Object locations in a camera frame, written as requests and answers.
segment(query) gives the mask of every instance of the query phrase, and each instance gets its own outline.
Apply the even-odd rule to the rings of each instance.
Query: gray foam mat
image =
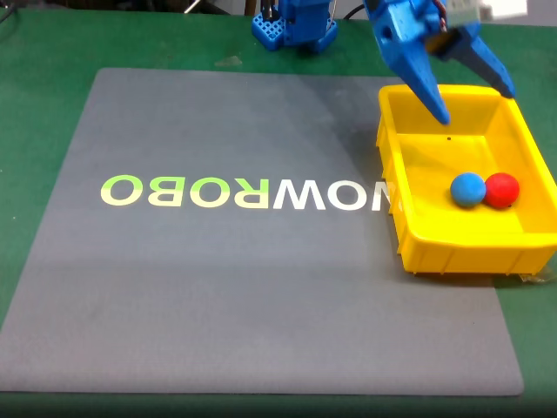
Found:
[[[0,333],[0,390],[519,394],[494,289],[402,271],[374,146],[392,83],[100,71]],[[101,193],[118,175],[143,188]],[[179,206],[150,202],[161,176],[185,178]]]

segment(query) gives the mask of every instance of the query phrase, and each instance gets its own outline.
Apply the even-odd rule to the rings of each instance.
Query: cable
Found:
[[[364,4],[361,4],[358,7],[355,7],[354,9],[352,9],[352,11],[350,13],[348,13],[346,16],[343,17],[344,20],[349,20],[352,16],[354,16],[356,13],[358,13],[360,10],[363,10],[365,8]]]
[[[3,13],[3,15],[0,16],[0,23],[3,22],[4,20],[6,20],[8,17],[10,17],[11,15],[14,14],[14,12],[16,11],[16,4],[12,3],[10,4],[8,7],[6,7],[6,11]]]
[[[441,32],[446,32],[446,7],[440,0],[433,0],[433,3],[441,15],[439,20]]]
[[[337,0],[334,0],[334,5],[332,6],[331,22],[329,23],[329,26],[327,26],[327,31],[329,31],[331,29],[332,22],[334,21],[334,13],[336,11],[337,11]]]
[[[184,10],[184,13],[185,14],[189,13],[195,6],[197,6],[199,4],[200,1],[201,0],[195,0],[195,2],[193,2],[190,7],[188,7],[186,10]]]

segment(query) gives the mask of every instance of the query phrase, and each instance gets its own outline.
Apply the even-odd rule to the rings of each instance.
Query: yellow plastic tray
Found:
[[[442,85],[451,124],[441,125],[405,85],[379,92],[377,145],[405,270],[536,274],[557,249],[557,186],[514,100],[486,87]],[[512,174],[508,209],[456,206],[463,172]]]

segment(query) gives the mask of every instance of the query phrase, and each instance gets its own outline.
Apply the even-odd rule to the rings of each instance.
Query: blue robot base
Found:
[[[303,46],[311,52],[319,54],[334,41],[339,33],[339,27],[336,22],[332,22],[329,18],[326,23],[327,27],[331,25],[325,36],[317,41],[311,41],[305,44],[288,45],[285,41],[285,20],[281,17],[275,22],[266,22],[259,13],[252,20],[252,34],[263,46],[269,51],[276,51],[283,46]]]

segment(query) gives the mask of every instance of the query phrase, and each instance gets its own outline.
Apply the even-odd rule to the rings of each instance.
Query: green table surface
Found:
[[[338,39],[318,57],[265,51],[250,23],[246,17],[22,10],[0,25],[0,323],[100,68],[392,75],[368,22],[340,22]],[[519,106],[555,174],[557,29],[484,26],[482,34],[509,69]],[[434,62],[433,69],[440,83],[483,84],[454,63]],[[0,416],[509,416],[555,407],[557,284],[510,278],[497,287],[526,385],[521,397],[4,393]]]

